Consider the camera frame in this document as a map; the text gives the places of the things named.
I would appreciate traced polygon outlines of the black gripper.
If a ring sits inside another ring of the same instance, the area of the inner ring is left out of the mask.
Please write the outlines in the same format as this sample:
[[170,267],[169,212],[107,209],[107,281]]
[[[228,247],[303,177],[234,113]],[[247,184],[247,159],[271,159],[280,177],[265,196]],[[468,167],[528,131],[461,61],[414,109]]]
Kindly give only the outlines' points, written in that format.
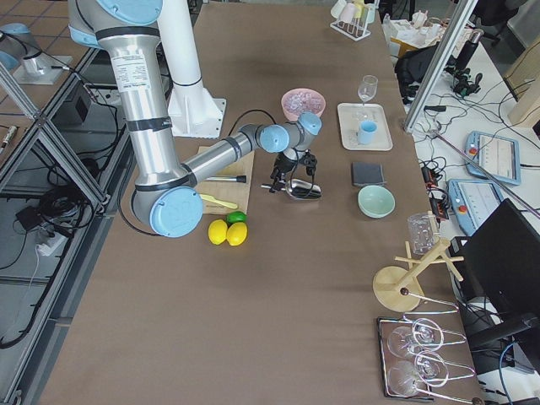
[[274,160],[272,171],[273,183],[269,190],[271,193],[280,192],[282,190],[282,180],[289,172],[293,172],[298,165],[303,165],[305,167],[308,176],[315,177],[317,165],[316,156],[312,154],[309,149],[302,152],[293,148],[292,152],[292,158],[285,152],[280,152]]

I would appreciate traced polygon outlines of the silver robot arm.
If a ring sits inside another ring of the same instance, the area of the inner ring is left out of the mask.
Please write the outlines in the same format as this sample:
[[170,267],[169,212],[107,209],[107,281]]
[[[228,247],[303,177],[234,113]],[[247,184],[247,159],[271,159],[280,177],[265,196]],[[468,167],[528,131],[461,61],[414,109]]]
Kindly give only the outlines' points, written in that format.
[[219,124],[224,112],[203,86],[186,2],[71,1],[68,12],[73,40],[111,59],[139,169],[132,211],[158,235],[196,228],[199,182],[255,149],[300,159],[321,130],[311,112],[281,125],[246,125],[180,162],[175,137]]

